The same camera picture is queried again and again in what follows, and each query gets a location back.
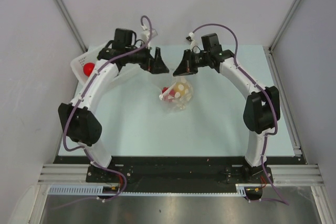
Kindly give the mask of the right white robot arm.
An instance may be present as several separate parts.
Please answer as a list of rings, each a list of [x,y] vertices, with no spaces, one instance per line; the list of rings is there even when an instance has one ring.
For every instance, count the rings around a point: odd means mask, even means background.
[[[248,166],[242,169],[242,176],[245,181],[254,183],[261,177],[259,166],[266,161],[267,137],[278,132],[279,90],[255,80],[238,62],[236,51],[222,49],[216,33],[202,36],[201,40],[203,49],[199,52],[194,52],[194,43],[184,50],[173,76],[189,76],[197,74],[200,67],[210,67],[226,77],[242,94],[246,100],[243,121],[249,129],[245,154]]]

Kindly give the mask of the yellow pear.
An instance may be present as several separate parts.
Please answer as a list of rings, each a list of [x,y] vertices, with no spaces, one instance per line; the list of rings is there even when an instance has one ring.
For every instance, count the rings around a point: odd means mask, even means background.
[[[184,83],[177,83],[174,87],[174,91],[176,93],[180,93],[180,95],[184,95],[186,91],[188,91],[188,85]]]

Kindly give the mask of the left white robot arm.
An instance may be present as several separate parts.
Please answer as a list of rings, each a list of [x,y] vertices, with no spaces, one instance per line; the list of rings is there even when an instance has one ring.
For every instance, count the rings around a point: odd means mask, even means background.
[[[81,91],[70,103],[62,103],[58,108],[63,138],[75,142],[76,148],[82,149],[91,162],[99,166],[97,174],[105,182],[115,178],[116,169],[110,165],[112,157],[101,140],[102,125],[95,112],[107,87],[127,64],[138,65],[151,74],[169,72],[161,49],[156,47],[155,53],[151,54],[152,31],[146,29],[143,32],[141,47],[134,45],[133,35],[132,30],[116,29],[114,39],[98,52],[94,69]]]

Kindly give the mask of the clear dotted zip bag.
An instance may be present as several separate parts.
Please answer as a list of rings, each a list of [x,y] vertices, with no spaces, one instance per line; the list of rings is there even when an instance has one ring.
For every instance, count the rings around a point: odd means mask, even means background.
[[[160,74],[157,77],[153,77],[152,82],[158,90],[157,98],[159,104],[166,113],[180,112],[185,110],[194,96],[193,86],[185,76],[174,77],[172,74],[165,73]],[[184,95],[175,93],[175,98],[171,101],[163,101],[159,98],[164,87],[174,88],[177,83],[184,83],[188,85],[188,91],[186,91]]]

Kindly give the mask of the white plastic basket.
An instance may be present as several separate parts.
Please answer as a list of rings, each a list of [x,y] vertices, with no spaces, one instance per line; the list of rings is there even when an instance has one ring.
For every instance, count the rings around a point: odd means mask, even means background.
[[[84,74],[83,67],[87,63],[96,63],[97,56],[101,49],[104,47],[104,45],[101,45],[99,47],[94,47],[92,50],[89,50],[88,52],[85,52],[84,54],[78,56],[77,58],[73,59],[70,63],[71,69],[76,76],[76,78],[79,81],[79,84],[83,86],[86,81],[88,80],[88,77]],[[139,74],[141,71],[141,68],[137,65],[126,65],[121,69],[118,76],[115,77],[108,85],[107,90],[111,90],[112,88],[115,88],[124,82],[128,81],[132,77]]]

